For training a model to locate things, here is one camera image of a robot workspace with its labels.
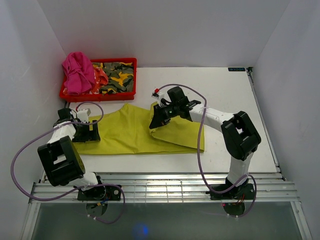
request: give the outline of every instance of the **pink cloth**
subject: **pink cloth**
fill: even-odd
[[[70,53],[62,63],[66,75],[64,86],[68,95],[89,92],[95,85],[94,67],[90,59],[82,52]]]

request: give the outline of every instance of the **white table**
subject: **white table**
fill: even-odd
[[[276,166],[256,105],[246,72],[229,72],[225,67],[146,67],[137,69],[135,99],[125,101],[150,109],[155,101],[152,92],[165,84],[177,83],[194,88],[207,98],[208,107],[228,113],[245,111],[258,130],[262,142],[255,152],[249,171],[253,173],[275,173]],[[184,89],[189,100],[201,99]],[[105,113],[119,110],[124,101],[100,102]],[[77,103],[71,103],[75,109]],[[98,107],[90,108],[91,116],[100,115]],[[103,173],[198,173],[197,155],[151,154],[151,155],[81,155],[85,168],[90,172]],[[202,168],[206,173],[227,173],[230,166],[223,136],[220,132],[205,126],[205,152],[201,155]]]

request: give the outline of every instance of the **yellow garment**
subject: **yellow garment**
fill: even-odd
[[[153,111],[126,103],[120,110],[105,114],[98,123],[101,141],[75,142],[79,154],[184,154],[197,151],[199,123],[180,117],[168,125],[149,129]],[[90,117],[98,120],[100,116]],[[200,149],[205,148],[204,132]]]

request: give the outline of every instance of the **red plastic tray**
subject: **red plastic tray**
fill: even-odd
[[[81,95],[64,95],[63,91],[65,89],[64,83],[67,80],[67,76],[64,75],[63,83],[60,89],[59,96],[60,98],[66,100],[68,103],[92,101],[92,102],[101,102],[101,101],[119,101],[119,100],[133,100],[135,99],[136,94],[136,85],[137,85],[137,59],[132,58],[106,58],[106,59],[92,59],[91,62],[96,63],[113,63],[113,62],[122,62],[122,63],[133,63],[133,91],[132,92],[121,92],[116,94],[81,94]]]

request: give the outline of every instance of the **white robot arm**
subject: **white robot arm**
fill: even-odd
[[[197,104],[189,111],[191,120],[193,122],[200,123],[202,120],[202,116],[204,114],[204,105],[203,104]],[[234,118],[234,114],[227,113],[223,111],[219,111],[213,108],[207,108],[205,111],[204,116],[204,124],[218,130],[223,134],[222,126],[224,122],[230,121]],[[253,157],[254,153],[251,152],[248,154],[245,160],[239,160],[236,159],[234,156],[231,156],[230,161],[230,169],[227,176],[227,179],[234,184],[239,178],[241,178],[243,175],[248,174],[248,169],[250,165],[251,158]],[[240,182],[238,182],[235,186],[238,187],[241,184],[243,184],[247,178],[242,179]]]
[[[62,108],[58,111],[59,119],[53,125],[57,128],[51,139],[38,147],[38,155],[42,162],[46,176],[54,187],[67,184],[81,187],[84,197],[94,200],[103,199],[106,189],[101,187],[87,187],[101,184],[101,179],[94,172],[86,172],[73,142],[99,141],[98,125],[69,124],[67,122],[89,123],[90,109],[74,111],[70,108]]]
[[[179,86],[173,87],[168,92],[171,100],[164,99],[163,93],[155,91],[152,97],[161,96],[162,105],[156,104],[150,129],[164,126],[170,119],[176,116],[192,122],[200,123],[204,114],[204,105],[199,101],[189,101]],[[255,126],[249,116],[240,111],[238,113],[222,112],[213,108],[206,108],[204,115],[205,125],[212,127],[223,134],[226,149],[231,155],[231,163],[226,185],[233,185],[243,175],[248,174],[251,158],[261,142]],[[243,178],[235,186],[247,184],[247,177]]]

